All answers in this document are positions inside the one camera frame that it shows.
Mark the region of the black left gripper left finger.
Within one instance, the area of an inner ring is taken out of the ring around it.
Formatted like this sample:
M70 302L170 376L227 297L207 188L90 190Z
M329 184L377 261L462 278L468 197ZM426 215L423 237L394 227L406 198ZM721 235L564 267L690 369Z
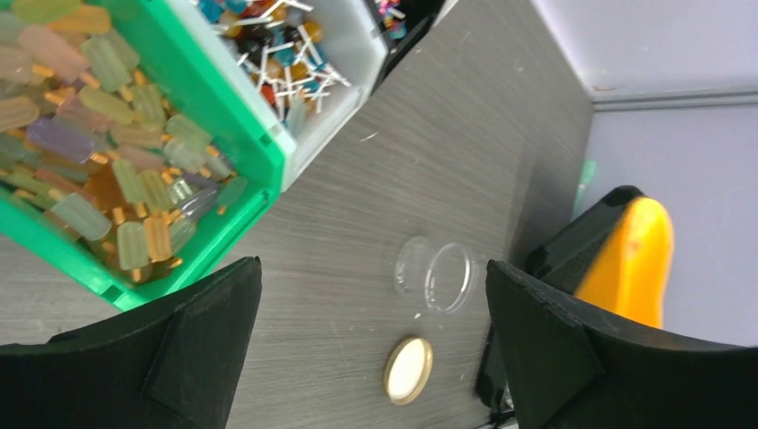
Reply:
M244 257L41 344L1 348L4 428L223 428L262 293Z

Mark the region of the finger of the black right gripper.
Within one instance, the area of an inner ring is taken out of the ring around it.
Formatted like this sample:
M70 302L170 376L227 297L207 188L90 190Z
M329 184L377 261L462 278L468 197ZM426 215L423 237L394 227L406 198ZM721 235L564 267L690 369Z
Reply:
M530 252L524 272L557 290L574 294L627 205L643 195L632 185L613 189Z

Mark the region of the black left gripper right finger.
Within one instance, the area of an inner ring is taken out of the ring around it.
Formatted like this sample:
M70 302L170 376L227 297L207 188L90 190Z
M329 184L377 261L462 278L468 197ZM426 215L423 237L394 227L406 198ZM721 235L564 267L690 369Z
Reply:
M486 269L520 427L756 427L756 348L634 322L504 262Z

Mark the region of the yellow plastic scoop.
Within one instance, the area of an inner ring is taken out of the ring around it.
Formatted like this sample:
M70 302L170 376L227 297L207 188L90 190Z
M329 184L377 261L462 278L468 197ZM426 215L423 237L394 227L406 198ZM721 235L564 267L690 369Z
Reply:
M661 329L674 248L674 228L667 209L652 198L634 198L573 296Z

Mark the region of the green candy bin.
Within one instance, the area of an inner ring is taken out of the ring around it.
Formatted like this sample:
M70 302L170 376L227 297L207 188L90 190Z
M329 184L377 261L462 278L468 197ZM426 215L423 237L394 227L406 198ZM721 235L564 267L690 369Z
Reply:
M283 156L188 4L1 4L1 233L121 310L211 272Z

